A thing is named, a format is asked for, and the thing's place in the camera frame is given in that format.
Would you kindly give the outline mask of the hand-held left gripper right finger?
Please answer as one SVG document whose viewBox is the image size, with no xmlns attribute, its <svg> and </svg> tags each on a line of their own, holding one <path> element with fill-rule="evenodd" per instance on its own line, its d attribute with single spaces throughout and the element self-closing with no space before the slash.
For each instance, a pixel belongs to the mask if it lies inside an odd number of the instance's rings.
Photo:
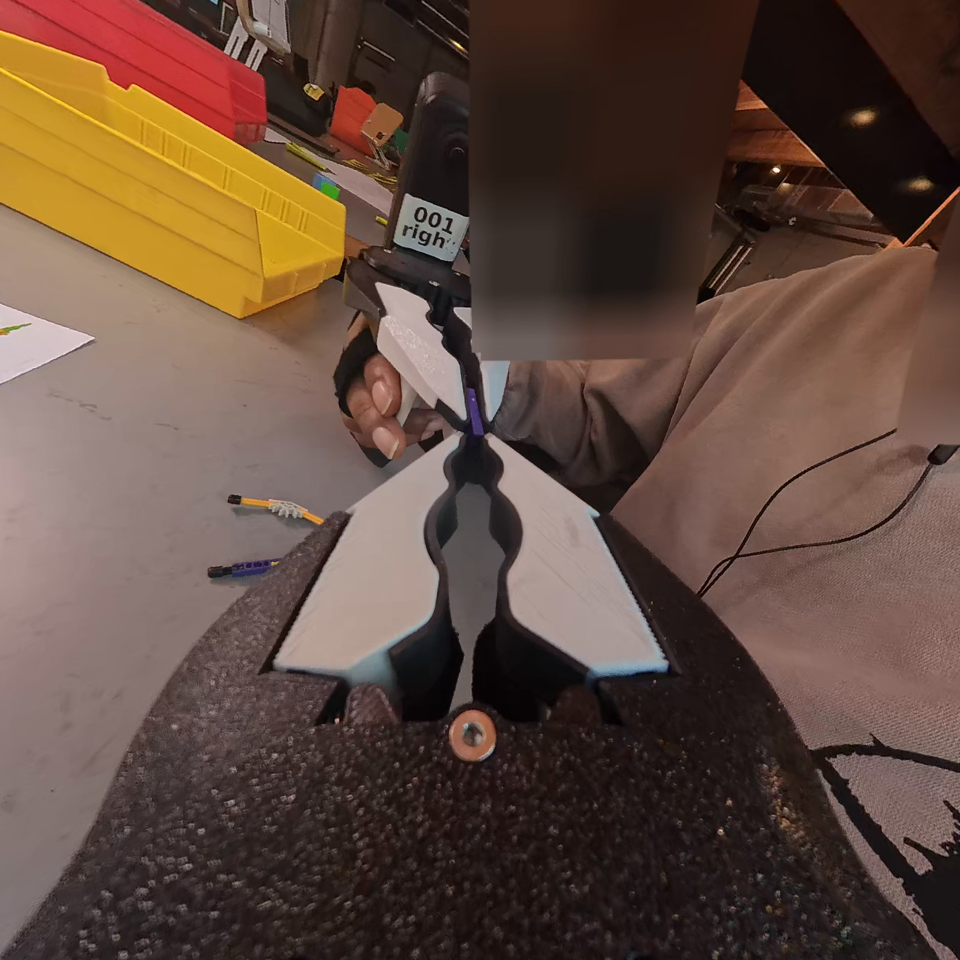
<svg viewBox="0 0 960 960">
<path fill-rule="evenodd" d="M 490 532 L 504 553 L 493 671 L 517 712 L 535 714 L 571 688 L 665 675 L 666 651 L 600 513 L 500 438 L 479 450 Z"/>
</svg>

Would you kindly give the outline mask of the stack of red bins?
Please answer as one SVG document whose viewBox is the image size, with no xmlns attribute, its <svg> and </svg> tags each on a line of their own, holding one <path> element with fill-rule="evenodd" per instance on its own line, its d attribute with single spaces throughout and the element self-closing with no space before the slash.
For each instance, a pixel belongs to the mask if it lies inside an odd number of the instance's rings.
<svg viewBox="0 0 960 960">
<path fill-rule="evenodd" d="M 3 1 L 1 29 L 103 66 L 243 145 L 264 140 L 264 78 L 137 1 Z"/>
</svg>

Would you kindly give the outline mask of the grey desk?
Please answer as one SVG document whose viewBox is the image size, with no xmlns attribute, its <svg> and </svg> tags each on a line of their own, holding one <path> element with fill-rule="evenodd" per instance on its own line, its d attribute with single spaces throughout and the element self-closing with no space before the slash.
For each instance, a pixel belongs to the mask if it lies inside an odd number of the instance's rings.
<svg viewBox="0 0 960 960">
<path fill-rule="evenodd" d="M 2 945 L 10 958 L 622 958 L 560 854 L 466 887 L 414 856 L 496 852 L 429 787 L 440 724 L 318 721 L 331 685 L 261 673 L 243 615 L 310 579 L 305 523 L 383 481 L 340 425 L 348 312 L 323 284 L 233 319 L 2 209 L 2 303 L 95 342 L 2 386 Z"/>
</svg>

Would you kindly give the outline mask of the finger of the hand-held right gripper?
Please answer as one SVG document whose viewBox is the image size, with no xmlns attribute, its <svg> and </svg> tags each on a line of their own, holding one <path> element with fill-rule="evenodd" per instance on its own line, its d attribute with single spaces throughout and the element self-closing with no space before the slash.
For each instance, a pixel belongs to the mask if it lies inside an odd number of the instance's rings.
<svg viewBox="0 0 960 960">
<path fill-rule="evenodd" d="M 481 407 L 484 424 L 492 426 L 502 405 L 509 378 L 510 361 L 479 362 L 481 376 Z"/>
<path fill-rule="evenodd" d="M 397 419 L 405 426 L 416 402 L 444 416 L 452 426 L 468 419 L 462 369 L 443 343 L 443 335 L 428 319 L 429 307 L 420 296 L 387 283 L 375 284 L 383 306 L 376 346 L 400 376 Z"/>
</svg>

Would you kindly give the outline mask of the person's beige hoodie torso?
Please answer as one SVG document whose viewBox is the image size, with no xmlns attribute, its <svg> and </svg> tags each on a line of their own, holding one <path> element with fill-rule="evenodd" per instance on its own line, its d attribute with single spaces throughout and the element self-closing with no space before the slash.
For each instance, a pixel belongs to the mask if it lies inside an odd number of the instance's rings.
<svg viewBox="0 0 960 960">
<path fill-rule="evenodd" d="M 848 258 L 703 306 L 686 359 L 630 365 L 649 466 L 619 522 L 757 660 L 858 855 L 958 958 L 958 454 L 895 429 L 932 251 Z"/>
</svg>

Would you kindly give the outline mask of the orange chair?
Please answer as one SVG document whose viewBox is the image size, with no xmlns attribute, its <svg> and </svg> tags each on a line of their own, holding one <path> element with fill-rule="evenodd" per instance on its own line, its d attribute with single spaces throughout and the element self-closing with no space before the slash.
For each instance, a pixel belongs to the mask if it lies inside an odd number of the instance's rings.
<svg viewBox="0 0 960 960">
<path fill-rule="evenodd" d="M 364 124 L 377 105 L 374 97 L 359 87 L 341 85 L 338 88 L 329 135 L 366 157 L 374 155 L 362 133 Z"/>
</svg>

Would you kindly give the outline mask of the cluttered work table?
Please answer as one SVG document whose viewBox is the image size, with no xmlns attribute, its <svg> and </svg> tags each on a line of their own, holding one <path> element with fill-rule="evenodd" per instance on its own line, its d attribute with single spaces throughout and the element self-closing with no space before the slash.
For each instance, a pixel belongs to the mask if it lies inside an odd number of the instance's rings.
<svg viewBox="0 0 960 960">
<path fill-rule="evenodd" d="M 291 142 L 273 130 L 249 150 L 286 170 L 308 186 L 323 176 L 339 189 L 345 207 L 345 234 L 360 246 L 384 246 L 394 195 L 372 176 L 322 156 L 318 150 Z"/>
</svg>

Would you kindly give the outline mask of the black hoodie drawstring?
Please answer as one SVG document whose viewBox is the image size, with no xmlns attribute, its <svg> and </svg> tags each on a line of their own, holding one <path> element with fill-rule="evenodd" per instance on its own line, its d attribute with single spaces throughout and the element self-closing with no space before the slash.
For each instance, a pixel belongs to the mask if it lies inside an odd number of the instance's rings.
<svg viewBox="0 0 960 960">
<path fill-rule="evenodd" d="M 829 457 L 826 457 L 818 462 L 813 462 L 800 471 L 794 473 L 788 479 L 779 484 L 766 498 L 763 502 L 760 509 L 752 518 L 749 526 L 747 527 L 745 533 L 743 534 L 741 540 L 738 543 L 736 549 L 728 556 L 718 560 L 714 567 L 709 570 L 708 574 L 703 579 L 701 585 L 696 590 L 695 595 L 698 599 L 704 599 L 709 594 L 709 592 L 716 587 L 719 582 L 724 578 L 727 572 L 738 562 L 743 560 L 752 560 L 758 558 L 767 558 L 774 556 L 782 556 L 785 554 L 799 553 L 802 551 L 809 550 L 819 550 L 832 548 L 834 546 L 846 546 L 853 544 L 857 541 L 865 539 L 871 536 L 874 533 L 881 531 L 883 528 L 888 526 L 897 520 L 901 514 L 903 514 L 906 509 L 911 505 L 915 498 L 918 497 L 918 494 L 921 492 L 927 480 L 930 478 L 930 474 L 938 471 L 940 468 L 948 464 L 954 456 L 958 453 L 958 445 L 949 445 L 949 444 L 938 444 L 927 452 L 926 463 L 918 474 L 916 480 L 913 482 L 912 486 L 908 489 L 906 494 L 900 501 L 890 510 L 886 515 L 882 516 L 879 520 L 870 524 L 870 526 L 856 531 L 854 533 L 845 534 L 842 536 L 835 536 L 827 539 L 805 541 L 805 542 L 794 542 L 788 543 L 785 545 L 768 547 L 764 549 L 756 550 L 747 550 L 750 541 L 755 534 L 758 526 L 761 521 L 764 519 L 768 511 L 777 501 L 777 499 L 788 490 L 791 486 L 796 484 L 801 479 L 807 477 L 810 474 L 817 472 L 818 470 L 829 466 L 835 462 L 838 462 L 848 456 L 851 456 L 855 453 L 858 453 L 863 450 L 868 450 L 871 447 L 874 447 L 880 444 L 883 441 L 891 439 L 896 434 L 896 429 L 891 429 L 885 433 L 877 435 L 875 437 L 866 439 L 859 442 L 853 446 L 850 446 L 846 449 L 843 449 L 837 453 L 832 454 Z"/>
</svg>

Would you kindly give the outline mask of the person's right hand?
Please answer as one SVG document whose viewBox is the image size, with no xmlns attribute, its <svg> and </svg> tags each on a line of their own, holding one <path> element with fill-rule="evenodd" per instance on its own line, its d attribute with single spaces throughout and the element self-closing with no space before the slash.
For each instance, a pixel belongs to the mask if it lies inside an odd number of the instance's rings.
<svg viewBox="0 0 960 960">
<path fill-rule="evenodd" d="M 362 372 L 352 379 L 345 404 L 348 413 L 342 414 L 343 425 L 357 444 L 377 450 L 390 461 L 401 457 L 407 448 L 442 435 L 447 426 L 439 413 L 420 407 L 400 421 L 401 376 L 379 353 L 369 357 Z"/>
</svg>

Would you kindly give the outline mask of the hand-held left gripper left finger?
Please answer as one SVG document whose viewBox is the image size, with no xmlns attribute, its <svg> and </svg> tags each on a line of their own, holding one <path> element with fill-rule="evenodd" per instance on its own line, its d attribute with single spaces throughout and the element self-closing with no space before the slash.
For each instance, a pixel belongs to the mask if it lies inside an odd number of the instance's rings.
<svg viewBox="0 0 960 960">
<path fill-rule="evenodd" d="M 352 505 L 273 656 L 276 671 L 386 690 L 404 714 L 429 714 L 456 683 L 440 517 L 455 497 L 452 435 Z"/>
</svg>

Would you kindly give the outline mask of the person's right forearm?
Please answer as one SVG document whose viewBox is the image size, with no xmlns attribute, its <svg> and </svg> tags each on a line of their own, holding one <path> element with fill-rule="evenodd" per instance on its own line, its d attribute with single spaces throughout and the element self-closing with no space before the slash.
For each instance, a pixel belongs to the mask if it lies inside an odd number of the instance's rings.
<svg viewBox="0 0 960 960">
<path fill-rule="evenodd" d="M 696 338 L 678 358 L 511 362 L 494 434 L 537 449 L 572 489 L 661 484 L 673 448 L 711 408 L 710 335 L 725 305 L 697 308 Z"/>
</svg>

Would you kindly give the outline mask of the toy instruction sheet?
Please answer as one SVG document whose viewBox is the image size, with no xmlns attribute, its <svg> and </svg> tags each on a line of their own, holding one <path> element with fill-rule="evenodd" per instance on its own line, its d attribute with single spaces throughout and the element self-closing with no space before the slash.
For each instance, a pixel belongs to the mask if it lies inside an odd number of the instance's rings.
<svg viewBox="0 0 960 960">
<path fill-rule="evenodd" d="M 1 305 L 1 383 L 94 342 L 90 334 Z"/>
</svg>

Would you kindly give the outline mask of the toy construction model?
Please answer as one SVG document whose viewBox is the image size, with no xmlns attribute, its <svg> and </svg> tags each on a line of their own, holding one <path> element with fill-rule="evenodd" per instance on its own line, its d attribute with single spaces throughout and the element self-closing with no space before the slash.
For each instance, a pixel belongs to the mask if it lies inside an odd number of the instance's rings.
<svg viewBox="0 0 960 960">
<path fill-rule="evenodd" d="M 267 511 L 283 520 L 297 520 L 323 526 L 326 520 L 311 510 L 299 504 L 283 499 L 261 499 L 245 497 L 240 494 L 230 494 L 226 501 L 231 506 Z M 238 580 L 262 575 L 280 562 L 281 558 L 244 560 L 225 565 L 210 566 L 207 578 L 210 581 Z"/>
</svg>

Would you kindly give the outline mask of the white hanging banner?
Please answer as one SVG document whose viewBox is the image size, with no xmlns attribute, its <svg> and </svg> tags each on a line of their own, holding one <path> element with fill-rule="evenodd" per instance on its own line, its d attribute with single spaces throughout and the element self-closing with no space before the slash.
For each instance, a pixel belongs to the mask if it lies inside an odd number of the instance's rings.
<svg viewBox="0 0 960 960">
<path fill-rule="evenodd" d="M 293 49 L 287 1 L 222 2 L 222 15 L 231 9 L 232 26 L 223 53 L 258 71 L 267 56 L 282 66 L 292 66 Z"/>
</svg>

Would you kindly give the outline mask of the yellow plastic bin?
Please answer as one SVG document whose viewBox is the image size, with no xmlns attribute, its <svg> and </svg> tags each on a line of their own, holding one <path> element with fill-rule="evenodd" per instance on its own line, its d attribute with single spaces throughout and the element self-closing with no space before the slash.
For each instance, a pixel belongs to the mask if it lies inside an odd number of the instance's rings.
<svg viewBox="0 0 960 960">
<path fill-rule="evenodd" d="M 1 33 L 1 200 L 243 319 L 337 277 L 346 210 L 104 66 Z"/>
</svg>

